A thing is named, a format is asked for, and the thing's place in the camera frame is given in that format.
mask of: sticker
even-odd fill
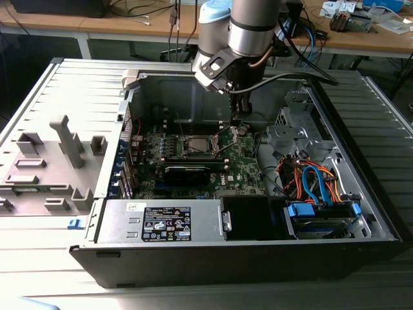
[[[126,204],[126,211],[127,212],[143,212],[146,207],[145,202],[128,202]]]
[[[143,216],[144,242],[191,241],[191,208],[190,207],[145,207]]]

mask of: blue plastic clip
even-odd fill
[[[359,216],[361,214],[361,209],[358,203],[353,203],[351,207],[353,208],[353,211],[356,214],[356,216]]]
[[[82,230],[85,229],[85,225],[83,223],[83,220],[80,220],[78,218],[70,220],[69,225],[67,225],[67,229],[69,231],[74,231],[74,230]]]
[[[288,206],[290,217],[293,216],[315,216],[314,208],[311,203],[291,203]]]
[[[318,178],[318,183],[320,186],[320,192],[321,192],[321,197],[323,198],[324,202],[327,205],[333,205],[333,202],[330,199],[330,196],[328,195],[328,192],[325,190],[324,187],[324,181],[323,181],[323,175],[321,173],[320,170],[318,170],[317,167],[315,166],[307,166],[305,167],[304,171],[303,171],[303,187],[304,190],[307,192],[307,194],[316,202],[316,204],[319,204],[318,198],[316,197],[316,195],[314,195],[310,189],[308,188],[308,183],[307,183],[307,173],[308,171],[312,169],[316,172],[317,178]]]

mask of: ribbed metal surface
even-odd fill
[[[72,104],[75,102],[72,98],[79,94],[78,88],[59,83],[73,81],[85,88],[88,85],[94,92],[93,99],[83,96],[82,107],[91,103],[97,110],[82,108],[72,113],[77,119],[100,122],[112,117],[112,112],[105,113],[100,108],[115,106],[119,98],[114,93],[100,96],[99,89],[108,90],[119,85],[120,90],[121,73],[130,67],[137,67],[137,63],[68,60],[56,66],[57,72],[48,87],[72,87],[72,92],[63,91],[69,94],[67,96],[50,90],[54,95],[60,94],[60,100]],[[412,228],[413,168],[408,164],[413,156],[410,134],[403,129],[399,117],[357,72],[329,73],[341,84],[338,88],[326,86],[327,93],[393,203]],[[26,118],[36,114],[47,115],[43,108],[31,109]],[[62,216],[0,218],[1,293],[31,296],[57,304],[61,309],[413,309],[413,251],[391,262],[363,268],[336,282],[106,290],[99,287],[68,254],[67,247],[84,234],[84,231],[66,229],[70,219]],[[225,258],[223,263],[230,264]]]
[[[358,72],[334,72],[345,85],[327,95],[413,232],[413,135],[403,116]]]
[[[59,141],[56,131],[49,125],[56,114],[68,116],[68,128],[76,132],[81,141],[90,141],[93,136],[105,136],[109,140],[122,100],[119,76],[124,69],[119,68],[113,74],[110,70],[99,69],[98,73],[90,74],[87,67],[77,69],[82,66],[81,62],[67,61],[67,67],[65,63],[51,67],[50,74],[1,145],[0,180],[19,153],[14,142],[22,132],[36,132],[43,141]]]

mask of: black cable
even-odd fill
[[[412,67],[409,71],[406,72],[406,74],[403,74],[403,72],[408,67],[408,64],[410,63],[410,60],[412,59],[412,57],[413,57],[413,52],[410,54],[410,56],[407,59],[405,65],[403,66],[403,68],[400,71],[399,77],[396,79],[396,81],[393,84],[393,87],[390,91],[390,95],[388,96],[388,98],[390,100],[393,100],[394,96],[398,93],[399,89],[403,86],[405,81],[407,81],[407,79],[409,78],[409,75],[411,75],[411,73],[413,72],[413,67]]]
[[[150,3],[149,5],[135,5],[132,8],[126,10],[128,12],[128,14],[131,13],[131,11],[136,10],[137,8],[147,8],[149,6],[152,6],[156,3],[157,0],[154,0],[154,2]]]
[[[196,28],[198,26],[198,0],[195,0],[195,21],[194,21],[194,29],[192,29],[191,34],[189,35],[188,39],[186,39],[185,44],[184,44],[184,48],[186,48],[189,44],[189,41],[192,39],[192,36],[195,34]]]
[[[318,51],[316,52],[316,54],[317,54],[318,52],[319,52],[319,54],[318,54],[317,58],[314,58],[314,59],[313,59],[313,62],[316,64],[316,66],[318,66],[318,63],[319,63],[319,61],[320,61],[320,59],[321,59],[321,55],[323,54],[323,47],[325,46],[325,40],[323,41],[323,40],[320,39],[320,44],[321,44],[321,46],[320,46],[320,48],[318,49]]]
[[[338,85],[338,82],[336,82],[336,79],[331,80],[331,79],[325,79],[321,76],[316,76],[314,74],[311,73],[307,73],[307,72],[287,72],[287,73],[282,73],[282,74],[278,74],[276,76],[272,76],[269,77],[268,79],[264,79],[261,82],[255,84],[254,86],[245,88],[245,89],[241,89],[241,90],[229,90],[229,89],[225,89],[225,92],[227,94],[244,94],[245,92],[251,92],[255,89],[258,89],[264,85],[267,85],[268,83],[271,83],[277,79],[305,79],[305,80],[316,80],[316,81],[320,81],[322,83],[326,83],[329,85]]]
[[[172,7],[173,7],[173,5],[168,5],[168,6],[164,6],[163,8],[157,8],[156,10],[153,10],[153,11],[150,11],[150,12],[145,12],[145,13],[142,13],[142,14],[137,14],[137,15],[121,15],[121,14],[116,13],[112,9],[110,9],[110,11],[111,11],[111,13],[115,14],[116,16],[120,16],[120,17],[139,17],[139,16],[143,16],[143,15],[149,15],[149,14],[158,12],[160,10],[166,10],[166,9],[172,8]]]
[[[316,30],[317,30],[315,24],[310,20],[310,17],[308,16],[308,13],[305,10],[305,8],[303,8],[303,12],[304,12],[305,16],[307,17],[307,22],[308,22],[308,25],[310,26],[311,32],[313,33],[313,35],[315,35]]]
[[[168,36],[168,61],[170,62],[170,39],[172,37],[172,31],[174,29],[173,25],[170,25],[170,29],[169,29],[169,36]]]
[[[29,34],[28,31],[26,30],[26,28],[23,27],[23,26],[21,25],[21,23],[19,23],[19,21],[18,21],[18,20],[12,15],[12,13],[10,13],[10,11],[8,10],[6,1],[4,1],[3,4],[5,5],[5,8],[6,8],[6,11],[8,12],[8,15],[10,15],[10,17],[19,25],[19,27],[20,27],[22,30],[24,30],[24,31],[27,33],[27,35],[29,36],[30,34]]]
[[[5,50],[3,49],[3,36],[0,36],[0,51],[1,51],[1,58],[3,59],[3,70],[5,72],[5,84],[6,84],[6,93],[7,93],[7,112],[12,115],[11,107],[11,99],[10,99],[10,87],[8,84],[8,75],[7,75],[7,67],[6,67],[6,57],[5,57]],[[8,118],[0,115],[1,118],[9,121]]]
[[[307,44],[307,46],[304,48],[303,54],[306,53],[307,49],[309,48],[310,44],[312,43],[311,37],[308,36],[308,32],[306,31],[305,33],[306,33],[306,36],[308,37],[308,44]],[[299,66],[300,66],[300,67],[301,67],[301,65],[303,64],[303,61],[301,60],[300,57],[298,57],[296,63],[294,63],[294,68],[298,65],[298,63],[299,63]]]
[[[123,0],[117,0],[117,1],[113,2],[110,6],[114,6],[114,5],[118,4],[118,3],[121,2],[121,1],[123,1]]]
[[[263,141],[264,135],[265,135],[265,130],[264,130],[263,134],[261,135],[261,137],[259,137],[258,145],[257,145],[256,151],[255,151],[256,154],[255,154],[255,156],[254,156],[254,159],[256,160],[257,166],[258,166],[258,168],[260,169],[261,172],[262,172],[262,170],[261,170],[261,168],[259,167],[259,163],[258,163],[258,151],[259,151],[259,147],[261,146],[261,142]]]
[[[285,38],[287,39],[288,43],[290,43],[292,49],[294,50],[294,52],[306,63],[308,64],[311,68],[313,68],[315,71],[317,71],[318,73],[320,73],[321,75],[323,75],[324,77],[327,78],[324,79],[324,83],[327,83],[326,81],[328,81],[327,84],[331,84],[331,85],[338,85],[338,81],[332,77],[330,74],[326,73],[325,71],[321,70],[319,67],[313,65],[309,60],[307,60],[302,53],[300,53],[300,51],[297,49],[297,47],[295,46],[294,42],[292,42],[291,38],[288,36],[287,31],[285,30],[283,24],[281,22],[279,22],[279,27],[281,29],[281,31],[283,32]]]
[[[128,125],[129,121],[132,121],[132,115],[129,115],[129,117],[126,119],[126,122],[124,122],[125,127]]]
[[[394,59],[387,57],[388,62],[397,70],[400,70],[400,68],[398,67],[398,63],[396,63],[396,65],[394,64]]]
[[[175,45],[175,62],[178,62],[178,46],[179,46],[179,29],[181,28],[181,0],[176,0],[178,2],[177,5],[177,35],[176,35],[176,45]]]
[[[277,169],[278,167],[276,167],[276,166],[266,166],[265,168],[263,168],[263,171],[264,171],[264,170],[267,170],[267,169],[269,169],[269,168]]]

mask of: power supply label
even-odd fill
[[[145,208],[142,240],[191,241],[191,208]]]

